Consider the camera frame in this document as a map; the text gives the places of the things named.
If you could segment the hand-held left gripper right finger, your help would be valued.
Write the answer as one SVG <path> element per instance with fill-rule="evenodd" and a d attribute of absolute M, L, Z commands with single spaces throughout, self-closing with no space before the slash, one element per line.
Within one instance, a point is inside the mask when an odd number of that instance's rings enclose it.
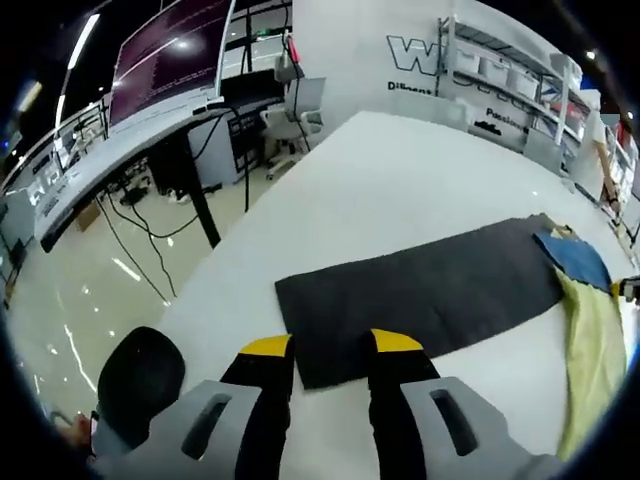
<path fill-rule="evenodd" d="M 504 415 L 456 377 L 443 377 L 413 338 L 365 336 L 373 427 L 383 479 L 515 479 L 520 447 Z"/>

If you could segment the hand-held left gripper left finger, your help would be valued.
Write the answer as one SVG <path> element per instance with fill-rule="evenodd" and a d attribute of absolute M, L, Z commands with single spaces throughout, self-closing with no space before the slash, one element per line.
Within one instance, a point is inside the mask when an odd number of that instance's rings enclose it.
<path fill-rule="evenodd" d="M 204 380 L 151 422 L 161 474 L 188 479 L 277 479 L 291 424 L 294 340 L 242 348 L 222 377 Z"/>

